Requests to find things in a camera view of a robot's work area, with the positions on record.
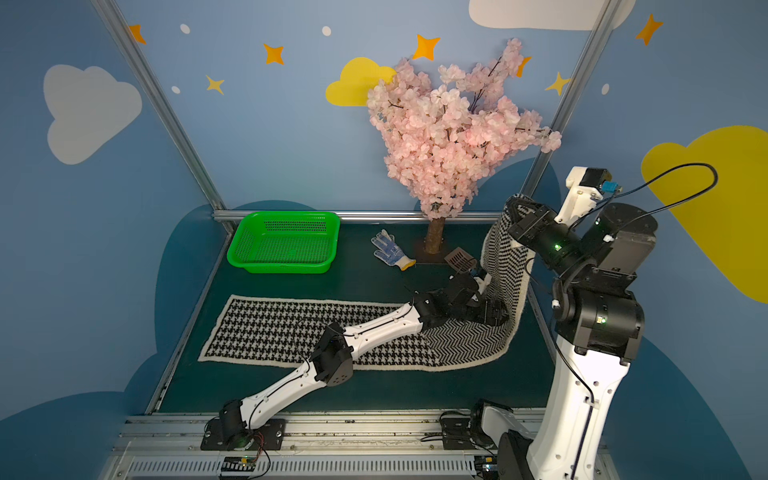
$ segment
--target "plastic basket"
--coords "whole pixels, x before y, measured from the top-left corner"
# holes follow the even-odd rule
[[[330,212],[255,212],[240,222],[227,260],[251,273],[325,273],[340,224]]]

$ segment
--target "black cable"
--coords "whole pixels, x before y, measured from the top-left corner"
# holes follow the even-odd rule
[[[580,224],[585,218],[587,218],[590,215],[595,214],[595,213],[599,212],[600,210],[603,210],[605,207],[607,207],[610,202],[614,201],[614,198],[618,198],[617,193],[618,193],[618,190],[614,190],[614,194],[611,195],[605,202],[603,202],[602,204],[596,205],[595,208],[593,208],[592,210],[587,212],[587,214],[585,214],[583,217],[577,218],[576,221],[574,223],[572,223],[570,227],[568,227],[568,231],[570,232],[574,228],[578,227],[578,224]]]
[[[525,261],[525,265],[523,266],[523,270],[525,270],[525,272],[528,274],[528,277],[531,280],[533,280],[534,283],[536,283],[536,285],[539,285],[546,293],[549,293],[550,296],[551,296],[552,295],[552,291],[549,288],[547,288],[546,286],[544,286],[543,283],[541,283],[538,280],[536,280],[536,277],[533,276],[533,273],[528,271],[528,264],[530,262],[532,262],[534,258],[536,258],[536,257],[531,257],[531,258],[529,258],[528,260]]]
[[[565,366],[568,367],[569,370],[571,370],[571,373],[574,374],[574,376],[578,379],[579,382],[587,389],[589,392],[589,398],[591,400],[591,404],[589,405],[589,412],[587,412],[587,421],[584,423],[584,430],[581,431],[581,441],[578,444],[578,450],[576,451],[576,460],[574,461],[573,468],[571,469],[571,480],[574,479],[576,475],[576,467],[578,466],[578,460],[579,457],[581,457],[581,450],[584,448],[584,440],[587,438],[587,429],[589,429],[589,422],[592,419],[592,409],[594,408],[594,393],[592,392],[592,389],[589,388],[589,385],[582,379],[578,373],[576,373],[576,370],[573,369],[570,363],[565,359],[565,355],[563,355],[562,350],[560,350],[560,346],[558,345],[557,340],[554,341],[554,347],[558,351],[558,354],[560,355],[560,358],[563,360],[563,363],[565,363]]]
[[[461,435],[443,435],[443,434],[440,434],[440,435],[427,435],[426,437],[422,437],[422,438],[421,438],[419,441],[420,441],[420,442],[434,442],[435,440],[443,440],[443,439],[444,439],[444,440],[462,440],[462,441],[464,441],[464,442],[469,442],[469,443],[471,443],[473,446],[475,446],[476,448],[478,448],[478,449],[483,449],[483,450],[485,450],[486,452],[488,452],[488,454],[489,454],[491,457],[495,457],[495,456],[496,456],[496,454],[495,454],[494,452],[491,452],[491,451],[490,451],[490,450],[488,450],[486,447],[484,447],[484,446],[481,446],[481,445],[478,445],[478,444],[476,444],[476,443],[475,443],[475,441],[474,441],[474,440],[472,440],[471,438],[469,438],[469,437],[464,437],[464,436],[461,436]]]
[[[715,170],[715,167],[713,167],[710,164],[684,164],[682,166],[687,166],[687,165],[700,165],[700,166],[704,166],[704,167],[709,168],[712,171],[712,176],[713,176],[712,183],[710,184],[710,186],[707,187],[707,188],[704,188],[702,190],[699,190],[695,194],[693,194],[693,195],[691,195],[689,197],[686,197],[683,200],[678,200],[677,202],[674,202],[674,203],[669,204],[669,205],[664,205],[663,207],[657,208],[656,210],[651,210],[650,212],[645,212],[644,214],[637,215],[632,220],[629,220],[628,222],[624,222],[620,227],[618,227],[617,229],[614,229],[614,232],[611,235],[615,235],[616,233],[620,232],[623,228],[625,228],[627,225],[629,225],[630,223],[634,222],[635,220],[641,219],[643,217],[647,217],[648,215],[658,214],[659,212],[663,212],[665,210],[669,210],[672,207],[676,207],[677,205],[684,204],[687,201],[693,200],[696,197],[700,197],[701,195],[704,195],[706,192],[708,192],[708,191],[712,190],[713,188],[715,188],[715,186],[717,185],[717,182],[720,180],[720,177],[717,175],[717,170]],[[670,172],[672,170],[674,170],[674,169],[670,169],[667,172],[664,172],[662,175],[665,175],[666,173],[668,173],[668,172]],[[653,180],[649,181],[648,183],[656,180],[659,177],[654,178]]]
[[[461,413],[459,410],[445,410],[445,411],[444,411],[443,413],[441,413],[441,414],[440,414],[440,416],[437,418],[437,421],[439,422],[440,420],[442,420],[442,417],[444,417],[444,416],[446,416],[446,415],[459,415],[459,416],[462,416],[462,417],[469,417],[469,416],[471,416],[471,415],[470,415],[470,414],[468,414],[468,413]]]
[[[264,470],[264,472],[260,473],[259,475],[253,475],[253,476],[248,477],[248,480],[251,480],[252,478],[263,477],[264,475],[269,473],[270,469],[272,468],[272,459],[270,458],[270,454],[267,453],[265,449],[261,449],[261,451],[264,453],[264,455],[266,455],[266,460],[269,462],[269,463],[266,464],[266,470]]]
[[[712,165],[710,165],[710,164],[705,164],[705,163],[701,163],[701,162],[692,162],[692,163],[689,163],[689,164],[680,164],[680,165],[677,165],[676,167],[672,167],[669,170],[664,171],[664,172],[658,174],[656,177],[651,178],[649,181],[645,182],[644,184],[640,185],[637,188],[633,188],[632,190],[629,190],[628,192],[624,192],[624,193],[622,193],[620,195],[617,195],[616,198],[624,197],[625,195],[629,195],[629,194],[633,194],[634,192],[636,192],[636,191],[638,191],[638,190],[640,190],[642,188],[645,188],[648,185],[650,185],[653,182],[655,182],[656,180],[662,178],[664,175],[669,174],[670,172],[673,172],[673,171],[677,170],[678,168],[685,168],[685,167],[707,167],[710,170],[712,170],[715,173],[715,175],[717,175],[717,171],[714,170],[714,167]]]
[[[270,394],[269,394],[269,395],[265,395],[265,396],[264,396],[264,399],[268,399],[269,397],[271,397],[272,395],[274,395],[275,393],[277,393],[277,391],[278,391],[278,390],[282,389],[284,386],[288,385],[289,383],[291,383],[291,382],[292,382],[292,381],[294,381],[294,380],[298,380],[298,379],[301,379],[302,377],[304,377],[304,374],[303,374],[303,373],[302,373],[301,375],[297,376],[297,377],[293,377],[293,378],[292,378],[292,379],[290,379],[290,380],[286,380],[284,384],[282,384],[281,386],[279,386],[279,387],[277,387],[276,389],[274,389],[272,392],[270,392]],[[255,407],[253,407],[253,410],[251,410],[251,411],[250,411],[250,416],[248,417],[248,429],[250,429],[250,430],[251,430],[251,432],[253,432],[254,434],[255,434],[256,430],[253,430],[253,429],[250,427],[250,421],[253,419],[253,414],[254,414],[254,413],[256,413],[256,409],[258,409],[258,408],[259,408],[259,405],[261,405],[261,404],[262,404],[262,402],[264,401],[264,399],[261,399],[261,400],[259,400],[259,402],[256,404],[256,406],[255,406]]]

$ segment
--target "painted cloud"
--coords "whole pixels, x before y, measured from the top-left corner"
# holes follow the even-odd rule
[[[591,30],[604,0],[469,0],[469,16],[488,28]],[[635,0],[624,0],[614,28],[627,19]]]
[[[79,164],[120,133],[141,113],[141,95],[99,67],[54,65],[43,93],[54,121],[48,146],[63,164]]]

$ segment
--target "tree trunk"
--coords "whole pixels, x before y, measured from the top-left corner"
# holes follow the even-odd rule
[[[435,218],[429,221],[427,237],[424,239],[424,251],[426,253],[440,253],[442,245],[442,229],[445,226],[445,218]]]

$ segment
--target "dark teal floor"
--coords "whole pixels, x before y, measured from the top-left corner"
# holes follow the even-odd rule
[[[477,258],[489,225],[448,225],[445,239]],[[408,253],[426,225],[388,225]],[[445,286],[453,270],[417,264],[405,272],[373,256],[370,238],[381,226],[342,225],[339,248],[322,275],[254,275],[222,261],[161,405],[161,412],[217,412],[228,400],[252,395],[291,369],[223,362],[198,362],[200,349],[232,294],[297,299],[405,303],[410,290]],[[340,386],[325,388],[288,410],[468,408],[484,398],[513,407],[546,406],[554,367],[526,306],[518,332],[502,358],[450,372],[355,371]]]

